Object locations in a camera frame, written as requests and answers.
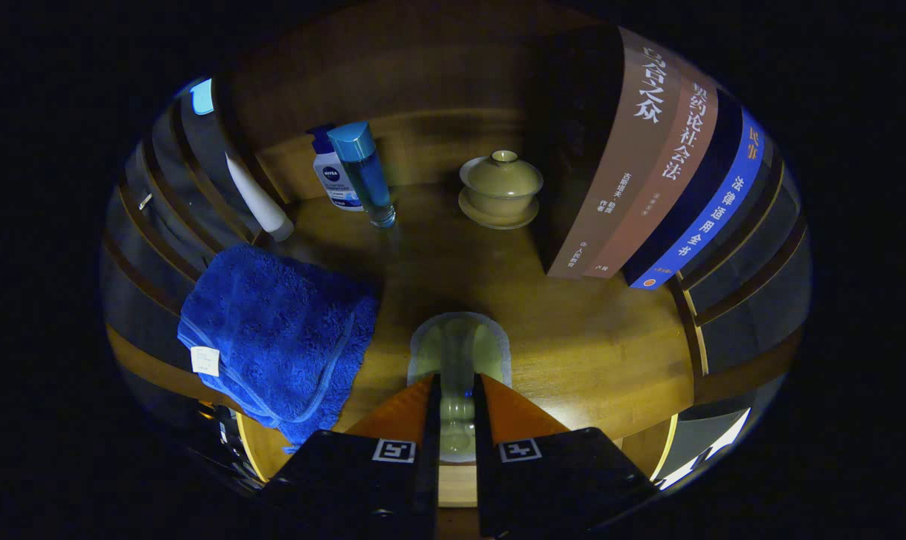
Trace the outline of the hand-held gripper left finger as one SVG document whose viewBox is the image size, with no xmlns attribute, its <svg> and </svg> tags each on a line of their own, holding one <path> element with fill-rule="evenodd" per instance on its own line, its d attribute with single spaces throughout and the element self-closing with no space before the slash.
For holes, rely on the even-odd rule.
<svg viewBox="0 0 906 540">
<path fill-rule="evenodd" d="M 313 433 L 263 488 L 295 539 L 433 539 L 440 377 L 403 389 L 346 433 Z"/>
</svg>

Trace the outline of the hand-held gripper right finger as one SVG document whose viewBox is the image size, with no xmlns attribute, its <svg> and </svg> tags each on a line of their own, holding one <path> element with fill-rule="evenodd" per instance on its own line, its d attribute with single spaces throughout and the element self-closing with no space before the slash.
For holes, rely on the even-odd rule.
<svg viewBox="0 0 906 540">
<path fill-rule="evenodd" d="M 564 426 L 477 373 L 475 455 L 484 538 L 600 538 L 659 489 L 597 427 Z"/>
</svg>

